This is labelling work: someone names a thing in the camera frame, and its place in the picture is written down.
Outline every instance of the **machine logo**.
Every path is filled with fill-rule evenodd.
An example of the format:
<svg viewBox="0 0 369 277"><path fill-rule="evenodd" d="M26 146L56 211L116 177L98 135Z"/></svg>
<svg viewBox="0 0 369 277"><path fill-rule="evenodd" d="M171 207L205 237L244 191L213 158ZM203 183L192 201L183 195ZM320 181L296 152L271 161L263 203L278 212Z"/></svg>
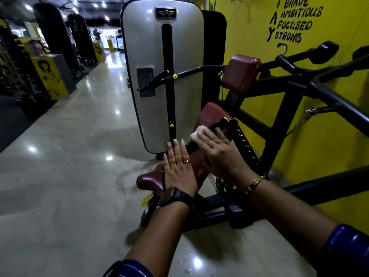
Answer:
<svg viewBox="0 0 369 277"><path fill-rule="evenodd" d="M156 19L176 19L177 9L176 8L155 8Z"/></svg>

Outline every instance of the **shiny tile floor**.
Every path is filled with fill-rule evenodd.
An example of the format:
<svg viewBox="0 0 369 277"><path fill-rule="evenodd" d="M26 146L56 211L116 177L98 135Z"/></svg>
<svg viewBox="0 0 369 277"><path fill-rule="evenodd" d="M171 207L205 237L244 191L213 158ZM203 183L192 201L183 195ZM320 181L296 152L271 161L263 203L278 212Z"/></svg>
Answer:
<svg viewBox="0 0 369 277"><path fill-rule="evenodd" d="M102 276L142 233L155 167L123 55L112 54L0 154L0 276ZM207 181L201 192L213 194ZM315 276L265 220L185 233L169 276Z"/></svg>

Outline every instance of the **hand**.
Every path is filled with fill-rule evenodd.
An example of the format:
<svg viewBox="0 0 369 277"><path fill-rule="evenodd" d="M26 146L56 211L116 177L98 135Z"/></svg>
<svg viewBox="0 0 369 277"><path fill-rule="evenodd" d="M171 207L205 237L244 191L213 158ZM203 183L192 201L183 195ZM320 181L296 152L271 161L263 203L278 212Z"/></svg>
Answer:
<svg viewBox="0 0 369 277"><path fill-rule="evenodd" d="M165 187L169 189L175 186L193 198L199 187L191 163L183 163L190 160L185 142L182 140L179 145L177 139L174 139L173 143L174 151L172 143L168 142L168 155L164 154Z"/></svg>
<svg viewBox="0 0 369 277"><path fill-rule="evenodd" d="M231 142L223 132L218 127L215 130L218 136L215 136L209 129L204 129L192 139L206 157L203 165L214 176L244 190L245 175L251 174L253 178L255 173L243 160L239 151L231 146Z"/></svg>

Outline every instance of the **red cushion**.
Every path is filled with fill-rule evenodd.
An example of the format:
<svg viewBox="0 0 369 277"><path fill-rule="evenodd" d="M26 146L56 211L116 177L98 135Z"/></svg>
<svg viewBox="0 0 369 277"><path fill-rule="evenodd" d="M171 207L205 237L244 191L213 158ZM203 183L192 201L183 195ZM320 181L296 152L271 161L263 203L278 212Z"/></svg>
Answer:
<svg viewBox="0 0 369 277"><path fill-rule="evenodd" d="M261 67L258 58L237 54L224 70L221 85L239 97L246 97Z"/></svg>
<svg viewBox="0 0 369 277"><path fill-rule="evenodd" d="M227 112L224 111L221 107L212 102L209 102L200 112L193 131L195 131L200 125L205 125L209 127L210 125L219 121L222 117L226 117L229 120L232 119L232 117L227 114ZM203 185L206 177L209 175L209 172L203 166L204 159L205 157L199 149L190 155L191 165L193 168L193 172L195 173L199 188ZM162 195L163 185L161 170L163 169L163 167L163 164L159 164L155 167L154 171L138 176L136 180L137 187L145 191L153 191L158 195Z"/></svg>

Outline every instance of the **purple sleeve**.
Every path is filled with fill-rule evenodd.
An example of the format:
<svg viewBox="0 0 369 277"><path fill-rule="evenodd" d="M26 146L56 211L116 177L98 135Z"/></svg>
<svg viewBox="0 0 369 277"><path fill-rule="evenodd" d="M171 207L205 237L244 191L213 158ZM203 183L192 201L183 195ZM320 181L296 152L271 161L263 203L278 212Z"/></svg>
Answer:
<svg viewBox="0 0 369 277"><path fill-rule="evenodd" d="M116 261L103 277L153 277L150 271L136 260Z"/></svg>
<svg viewBox="0 0 369 277"><path fill-rule="evenodd" d="M337 226L322 250L320 275L368 276L369 236L346 224Z"/></svg>

